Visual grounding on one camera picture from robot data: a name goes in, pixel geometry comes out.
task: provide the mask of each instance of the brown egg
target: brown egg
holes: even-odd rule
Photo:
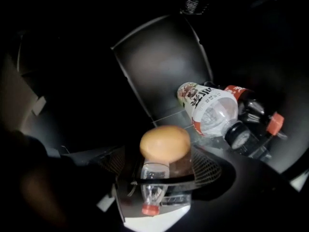
[[[140,152],[148,160],[174,162],[190,150],[190,136],[177,126],[161,126],[147,131],[140,141]]]

